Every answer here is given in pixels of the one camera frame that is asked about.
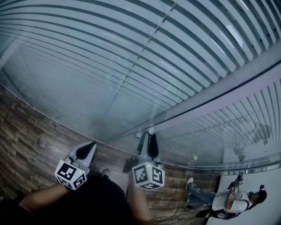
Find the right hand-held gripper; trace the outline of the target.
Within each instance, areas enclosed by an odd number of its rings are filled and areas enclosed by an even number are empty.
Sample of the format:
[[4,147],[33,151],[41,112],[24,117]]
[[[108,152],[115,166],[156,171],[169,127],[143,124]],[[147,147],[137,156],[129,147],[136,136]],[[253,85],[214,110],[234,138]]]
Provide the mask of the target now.
[[156,134],[144,132],[137,147],[139,163],[132,168],[133,181],[136,187],[151,191],[164,186],[165,172],[160,167],[160,148]]

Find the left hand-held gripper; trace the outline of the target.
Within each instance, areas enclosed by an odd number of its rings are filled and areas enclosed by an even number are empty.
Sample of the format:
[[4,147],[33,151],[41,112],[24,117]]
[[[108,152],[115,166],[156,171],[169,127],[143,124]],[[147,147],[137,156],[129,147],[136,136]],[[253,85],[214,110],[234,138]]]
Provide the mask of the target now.
[[60,160],[55,170],[57,181],[71,190],[77,190],[87,180],[90,165],[97,150],[96,142],[84,142],[72,147],[69,156]]

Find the white window blinds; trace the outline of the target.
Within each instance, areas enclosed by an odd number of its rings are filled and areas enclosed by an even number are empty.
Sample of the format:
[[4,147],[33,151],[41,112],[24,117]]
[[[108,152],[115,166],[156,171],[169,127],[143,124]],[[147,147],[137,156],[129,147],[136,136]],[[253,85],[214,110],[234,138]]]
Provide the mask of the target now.
[[205,170],[281,162],[281,79],[156,133],[161,162]]
[[0,0],[0,80],[108,142],[281,60],[281,0]]

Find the person's left forearm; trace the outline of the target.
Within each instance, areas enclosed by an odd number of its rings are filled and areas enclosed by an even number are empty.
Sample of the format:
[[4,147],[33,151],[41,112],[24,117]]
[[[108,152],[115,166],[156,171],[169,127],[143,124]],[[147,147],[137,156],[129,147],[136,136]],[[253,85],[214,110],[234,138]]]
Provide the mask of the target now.
[[68,190],[66,187],[59,183],[26,196],[19,203],[19,206],[29,213],[34,214],[42,208],[57,202],[67,193]]

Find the person's right forearm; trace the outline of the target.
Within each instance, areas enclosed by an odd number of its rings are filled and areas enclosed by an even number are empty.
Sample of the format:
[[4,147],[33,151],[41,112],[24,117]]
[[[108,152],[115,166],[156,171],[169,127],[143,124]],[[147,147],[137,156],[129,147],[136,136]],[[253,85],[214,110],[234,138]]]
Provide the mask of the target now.
[[153,225],[152,215],[148,207],[146,195],[143,189],[129,181],[127,200],[133,217],[138,225]]

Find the black gripper-mounted box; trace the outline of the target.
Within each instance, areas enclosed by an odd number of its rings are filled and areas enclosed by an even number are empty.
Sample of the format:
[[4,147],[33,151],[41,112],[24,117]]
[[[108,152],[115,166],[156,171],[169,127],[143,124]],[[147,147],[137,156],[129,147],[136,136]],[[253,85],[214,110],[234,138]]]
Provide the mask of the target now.
[[133,156],[131,158],[128,158],[125,162],[125,165],[123,167],[122,172],[123,173],[130,173],[133,167],[137,166],[139,163],[139,160],[136,156]]

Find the person's black clothing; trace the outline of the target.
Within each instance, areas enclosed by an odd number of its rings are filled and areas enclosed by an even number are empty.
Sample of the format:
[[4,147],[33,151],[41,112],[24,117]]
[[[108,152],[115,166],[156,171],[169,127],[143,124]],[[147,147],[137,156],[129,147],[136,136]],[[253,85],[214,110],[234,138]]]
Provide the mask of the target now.
[[76,191],[33,214],[9,202],[0,225],[134,225],[124,191],[109,178],[90,176]]

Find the black green floor device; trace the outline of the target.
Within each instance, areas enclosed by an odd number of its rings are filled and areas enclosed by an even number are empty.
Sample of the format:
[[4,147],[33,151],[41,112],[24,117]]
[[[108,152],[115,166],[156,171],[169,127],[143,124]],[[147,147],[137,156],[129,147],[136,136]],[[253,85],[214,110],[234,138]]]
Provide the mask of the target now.
[[219,218],[220,210],[206,209],[201,210],[196,214],[196,218]]

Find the white window frame mullion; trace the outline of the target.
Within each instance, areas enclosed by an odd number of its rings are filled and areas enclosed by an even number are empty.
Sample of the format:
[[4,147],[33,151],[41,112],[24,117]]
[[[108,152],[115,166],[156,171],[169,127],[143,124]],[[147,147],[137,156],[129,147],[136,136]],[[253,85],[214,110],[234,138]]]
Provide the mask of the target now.
[[199,94],[117,136],[161,131],[228,106],[281,78],[281,59],[259,56]]

